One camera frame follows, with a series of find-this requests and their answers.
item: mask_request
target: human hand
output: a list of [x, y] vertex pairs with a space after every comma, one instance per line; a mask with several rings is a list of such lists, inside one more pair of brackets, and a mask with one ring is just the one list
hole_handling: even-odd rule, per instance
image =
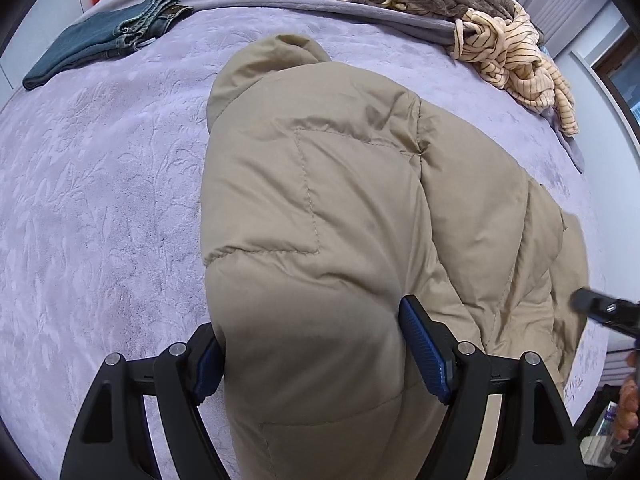
[[[629, 366], [636, 366], [636, 352], [631, 352], [626, 358]], [[629, 430], [638, 427], [638, 404], [640, 399], [638, 396], [638, 385], [636, 384], [635, 375], [630, 376], [620, 388], [620, 402], [616, 411], [616, 419], [613, 421], [613, 435], [620, 439], [629, 438]]]

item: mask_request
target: denim jeans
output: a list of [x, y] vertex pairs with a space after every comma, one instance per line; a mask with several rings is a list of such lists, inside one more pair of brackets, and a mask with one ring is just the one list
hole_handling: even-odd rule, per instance
[[89, 62], [132, 54], [193, 13], [180, 0], [145, 0], [126, 9], [98, 12], [66, 28], [22, 80], [27, 90], [57, 73]]

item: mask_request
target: pile of clothes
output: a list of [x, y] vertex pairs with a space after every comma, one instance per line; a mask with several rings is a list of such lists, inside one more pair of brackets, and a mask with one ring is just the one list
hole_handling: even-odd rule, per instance
[[341, 0], [456, 23], [454, 59], [471, 63], [482, 79], [529, 110], [552, 107], [567, 136], [578, 133], [569, 83], [542, 50], [543, 36], [515, 0]]

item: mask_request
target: window frame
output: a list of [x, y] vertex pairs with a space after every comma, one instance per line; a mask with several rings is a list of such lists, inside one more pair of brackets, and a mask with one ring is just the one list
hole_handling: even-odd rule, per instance
[[640, 46], [638, 38], [635, 37], [631, 30], [626, 31], [622, 37], [597, 60], [593, 65], [593, 70], [604, 83], [607, 90], [609, 90], [611, 96], [622, 110], [625, 119], [631, 126], [636, 139], [640, 142], [640, 124], [638, 124], [638, 120], [631, 111], [631, 108], [609, 77], [611, 72], [619, 69], [626, 58], [631, 55], [638, 46]]

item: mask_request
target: black tool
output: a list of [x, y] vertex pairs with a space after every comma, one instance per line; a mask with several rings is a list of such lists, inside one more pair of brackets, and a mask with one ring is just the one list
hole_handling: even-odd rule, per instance
[[[415, 296], [399, 323], [428, 390], [448, 405], [417, 480], [466, 480], [488, 396], [502, 409], [488, 480], [584, 480], [580, 450], [562, 400], [540, 356], [487, 356], [432, 321]], [[160, 480], [143, 396], [156, 396], [181, 480], [228, 480], [197, 406], [213, 394], [224, 356], [210, 324], [158, 357], [107, 356], [82, 404], [66, 448], [61, 480]]]
[[636, 384], [640, 384], [640, 304], [579, 288], [571, 296], [571, 305], [577, 312], [636, 340]]

